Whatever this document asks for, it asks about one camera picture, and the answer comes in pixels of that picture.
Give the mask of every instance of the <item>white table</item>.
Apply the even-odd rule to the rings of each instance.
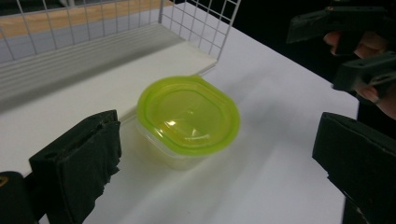
[[[167,50],[180,51],[169,48],[153,57],[166,58]],[[125,66],[145,69],[136,68],[144,67],[145,60]],[[202,67],[196,66],[171,66],[165,76],[187,75]],[[144,140],[128,118],[133,103],[126,106],[127,99],[121,96],[111,103],[95,98],[118,96],[117,89],[85,94],[98,91],[95,85],[101,79],[127,68],[104,72],[1,114],[0,170],[27,174],[27,159],[40,148],[94,111],[117,108],[123,119],[120,171],[112,176],[85,223],[341,222],[344,196],[311,153],[322,112],[356,117],[358,101],[352,96],[334,91],[331,83],[232,29],[219,62],[204,78],[235,100],[240,132],[228,148],[180,172],[135,153]],[[128,85],[122,79],[114,81],[112,86]],[[73,99],[76,92],[79,97]]]

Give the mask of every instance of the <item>wire rack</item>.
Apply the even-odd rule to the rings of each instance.
[[[0,17],[0,66],[151,24],[219,58],[241,0],[63,0],[58,8],[36,1],[36,11],[16,0],[18,11]]]

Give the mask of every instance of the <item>translucent container base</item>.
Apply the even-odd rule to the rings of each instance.
[[[146,157],[146,159],[163,163],[174,170],[183,171],[190,170],[208,157],[178,155],[157,140],[137,119],[134,119],[134,124],[138,132],[147,140],[145,147],[136,149],[138,154]]]

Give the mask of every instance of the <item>green lid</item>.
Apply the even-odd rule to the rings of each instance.
[[[140,96],[136,115],[144,128],[181,155],[219,151],[239,129],[233,100],[197,75],[154,82]]]

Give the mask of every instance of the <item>wooden strip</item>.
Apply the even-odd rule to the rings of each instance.
[[[165,1],[164,6],[171,6],[173,3]],[[116,18],[117,15],[125,16],[140,11],[147,11],[150,9],[160,8],[161,0],[125,0],[115,3],[103,3],[103,15],[105,19]],[[102,19],[101,5],[87,6],[88,21],[100,21]],[[79,25],[86,23],[86,14],[84,7],[70,7],[69,8],[70,21],[72,25]],[[50,29],[50,23],[45,12],[37,12],[32,14],[25,14],[25,18],[29,24],[31,33],[47,31]],[[60,9],[49,12],[49,19],[52,23],[53,29],[63,28],[69,26],[67,19],[67,10]],[[27,29],[23,22],[22,16],[9,16],[0,18],[0,27],[2,27],[4,34],[7,37],[17,35],[27,35]]]

